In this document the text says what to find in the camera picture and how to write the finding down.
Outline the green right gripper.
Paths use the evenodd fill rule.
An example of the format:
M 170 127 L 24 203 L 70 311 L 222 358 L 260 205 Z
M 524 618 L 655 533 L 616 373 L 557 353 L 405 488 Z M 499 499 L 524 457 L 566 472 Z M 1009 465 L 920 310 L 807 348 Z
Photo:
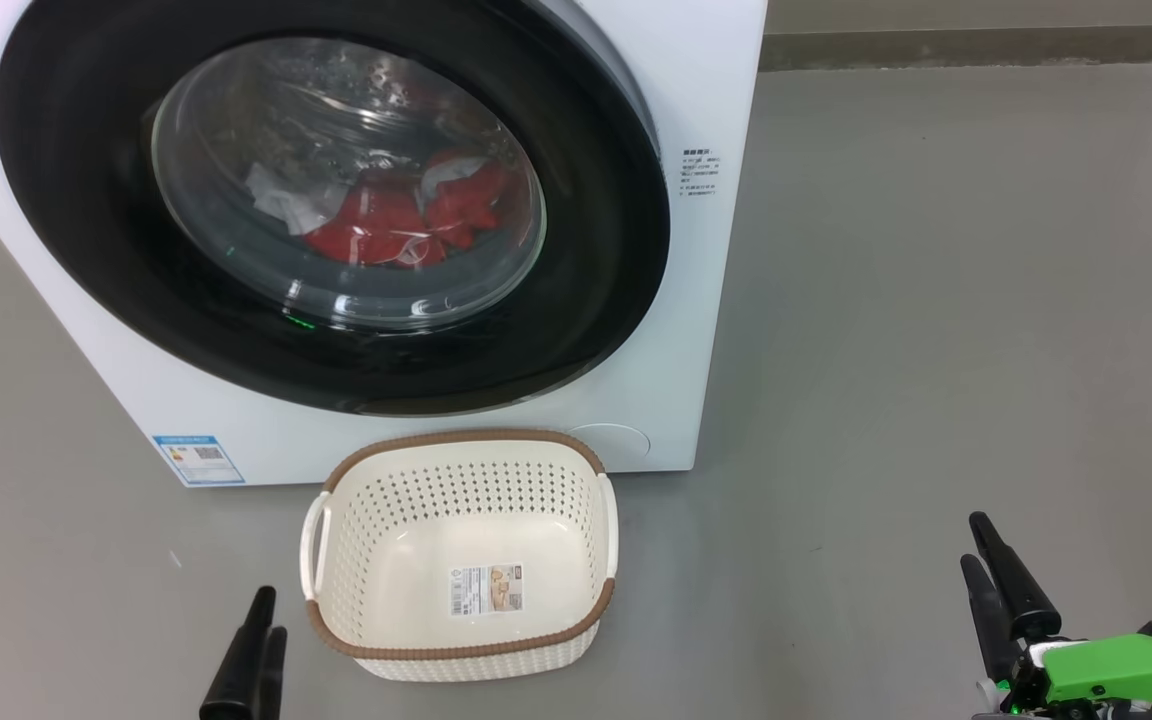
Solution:
M 1060 612 L 986 511 L 969 526 L 986 564 L 961 556 L 988 676 L 975 684 L 978 719 L 1152 719 L 1152 632 L 1047 641 L 1062 630 Z

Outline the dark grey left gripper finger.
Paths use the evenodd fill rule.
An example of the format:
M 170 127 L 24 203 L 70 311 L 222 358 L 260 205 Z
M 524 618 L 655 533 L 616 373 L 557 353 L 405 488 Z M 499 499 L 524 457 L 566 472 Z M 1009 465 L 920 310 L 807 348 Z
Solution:
M 255 719 L 279 720 L 282 714 L 282 688 L 285 676 L 285 647 L 288 634 L 285 626 L 274 626 L 262 647 L 259 684 L 253 711 Z
M 262 655 L 273 628 L 275 602 L 274 588 L 257 589 L 198 707 L 200 719 L 259 717 Z

